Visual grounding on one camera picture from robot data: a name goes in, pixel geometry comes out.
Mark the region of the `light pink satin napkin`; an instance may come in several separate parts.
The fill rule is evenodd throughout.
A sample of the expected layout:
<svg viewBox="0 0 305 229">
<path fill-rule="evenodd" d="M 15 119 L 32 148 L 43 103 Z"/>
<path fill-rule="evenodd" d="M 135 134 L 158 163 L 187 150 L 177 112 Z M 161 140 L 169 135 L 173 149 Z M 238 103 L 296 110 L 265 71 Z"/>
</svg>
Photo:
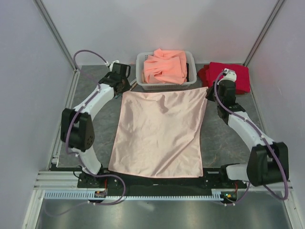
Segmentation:
<svg viewBox="0 0 305 229">
<path fill-rule="evenodd" d="M 109 170 L 148 178 L 201 177 L 206 94 L 205 87 L 124 93 Z"/>
</svg>

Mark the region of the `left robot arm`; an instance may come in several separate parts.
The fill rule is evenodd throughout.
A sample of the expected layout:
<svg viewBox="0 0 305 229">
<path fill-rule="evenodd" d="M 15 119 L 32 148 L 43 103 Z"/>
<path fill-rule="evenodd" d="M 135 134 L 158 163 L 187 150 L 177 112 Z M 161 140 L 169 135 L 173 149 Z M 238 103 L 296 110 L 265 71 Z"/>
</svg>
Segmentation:
<svg viewBox="0 0 305 229">
<path fill-rule="evenodd" d="M 65 144 L 66 153 L 78 158 L 93 187 L 101 187 L 105 181 L 100 173 L 102 165 L 93 149 L 93 120 L 110 100 L 130 90 L 130 73 L 129 65 L 113 62 L 110 71 L 97 82 L 92 93 L 74 108 L 65 108 L 61 114 L 61 141 Z"/>
</svg>

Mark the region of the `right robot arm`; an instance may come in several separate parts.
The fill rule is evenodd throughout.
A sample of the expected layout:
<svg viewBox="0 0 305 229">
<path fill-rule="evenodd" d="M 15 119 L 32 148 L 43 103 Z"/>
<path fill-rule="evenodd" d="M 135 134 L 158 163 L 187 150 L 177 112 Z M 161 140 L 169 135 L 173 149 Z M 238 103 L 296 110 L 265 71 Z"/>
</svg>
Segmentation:
<svg viewBox="0 0 305 229">
<path fill-rule="evenodd" d="M 243 140 L 250 151 L 247 164 L 227 164 L 218 176 L 222 187 L 228 188 L 236 180 L 249 181 L 255 187 L 289 179 L 288 147 L 265 134 L 236 102 L 235 83 L 221 80 L 207 89 L 206 98 L 217 104 L 218 116 Z"/>
</svg>

